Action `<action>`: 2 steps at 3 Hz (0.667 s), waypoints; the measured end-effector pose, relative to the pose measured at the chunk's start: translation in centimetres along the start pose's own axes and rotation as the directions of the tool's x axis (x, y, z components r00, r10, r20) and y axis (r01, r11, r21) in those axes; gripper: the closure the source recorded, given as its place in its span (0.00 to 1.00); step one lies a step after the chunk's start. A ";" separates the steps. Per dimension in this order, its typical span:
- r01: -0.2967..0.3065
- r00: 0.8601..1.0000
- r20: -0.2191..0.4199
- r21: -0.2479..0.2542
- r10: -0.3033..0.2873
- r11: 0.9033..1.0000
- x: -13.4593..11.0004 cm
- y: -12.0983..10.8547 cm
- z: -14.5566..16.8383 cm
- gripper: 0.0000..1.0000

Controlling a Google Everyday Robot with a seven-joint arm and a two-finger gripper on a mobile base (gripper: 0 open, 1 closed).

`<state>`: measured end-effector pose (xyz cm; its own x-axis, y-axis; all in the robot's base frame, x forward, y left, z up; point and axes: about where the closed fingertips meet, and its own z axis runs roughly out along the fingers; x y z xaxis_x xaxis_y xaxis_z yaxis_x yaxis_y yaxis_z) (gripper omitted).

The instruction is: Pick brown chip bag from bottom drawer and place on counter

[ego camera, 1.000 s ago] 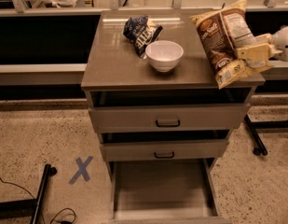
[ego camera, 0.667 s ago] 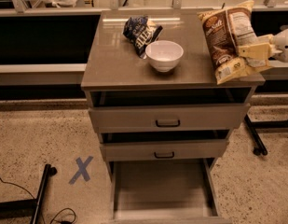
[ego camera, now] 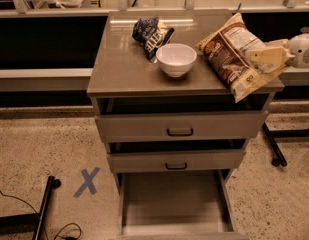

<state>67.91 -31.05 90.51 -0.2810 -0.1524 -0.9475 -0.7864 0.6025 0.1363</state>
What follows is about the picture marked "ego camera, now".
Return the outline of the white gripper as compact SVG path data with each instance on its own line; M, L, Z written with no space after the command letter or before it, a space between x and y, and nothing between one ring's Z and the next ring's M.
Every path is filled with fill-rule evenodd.
M292 67L309 69L309 33L295 36L290 40L272 40L266 42L266 45L270 48L250 52L250 60L261 72L272 72L284 66L287 61Z

